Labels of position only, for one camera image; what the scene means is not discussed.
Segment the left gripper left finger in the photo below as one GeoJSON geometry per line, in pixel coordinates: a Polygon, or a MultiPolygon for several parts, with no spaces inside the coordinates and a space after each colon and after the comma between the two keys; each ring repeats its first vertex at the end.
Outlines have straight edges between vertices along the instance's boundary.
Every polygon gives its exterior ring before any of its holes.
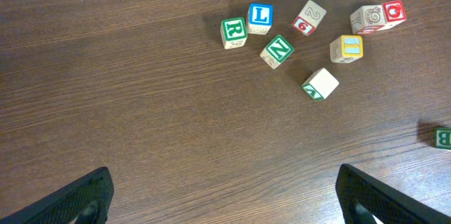
{"type": "Polygon", "coordinates": [[[111,174],[107,167],[100,167],[1,222],[105,223],[113,193],[111,174]]]}

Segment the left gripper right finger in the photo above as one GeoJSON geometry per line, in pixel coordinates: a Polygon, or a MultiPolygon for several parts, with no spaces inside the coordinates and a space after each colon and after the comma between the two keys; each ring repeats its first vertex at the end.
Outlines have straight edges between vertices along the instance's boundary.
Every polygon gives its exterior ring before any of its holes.
{"type": "Polygon", "coordinates": [[[350,164],[342,164],[335,191],[346,224],[449,223],[450,217],[350,164]]]}

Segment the beige engraved wooden block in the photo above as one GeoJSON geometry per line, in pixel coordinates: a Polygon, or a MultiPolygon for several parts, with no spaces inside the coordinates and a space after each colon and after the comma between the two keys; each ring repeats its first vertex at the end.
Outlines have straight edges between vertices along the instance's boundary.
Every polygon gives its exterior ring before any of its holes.
{"type": "Polygon", "coordinates": [[[434,147],[437,149],[451,150],[450,136],[450,128],[436,128],[434,130],[434,147]]]}

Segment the green edged plain block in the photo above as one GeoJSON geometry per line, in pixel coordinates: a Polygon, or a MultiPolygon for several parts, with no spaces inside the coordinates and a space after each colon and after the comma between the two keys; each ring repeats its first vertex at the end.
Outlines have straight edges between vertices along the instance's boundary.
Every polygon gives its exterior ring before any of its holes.
{"type": "Polygon", "coordinates": [[[301,88],[314,100],[326,99],[339,85],[338,80],[325,68],[314,72],[301,88]]]}

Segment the yellow framed wooden block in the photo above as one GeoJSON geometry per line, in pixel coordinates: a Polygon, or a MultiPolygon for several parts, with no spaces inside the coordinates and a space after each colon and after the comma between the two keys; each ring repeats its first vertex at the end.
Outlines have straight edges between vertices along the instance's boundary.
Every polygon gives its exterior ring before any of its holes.
{"type": "Polygon", "coordinates": [[[363,39],[359,35],[341,35],[330,43],[330,60],[333,63],[351,63],[363,56],[363,39]]]}

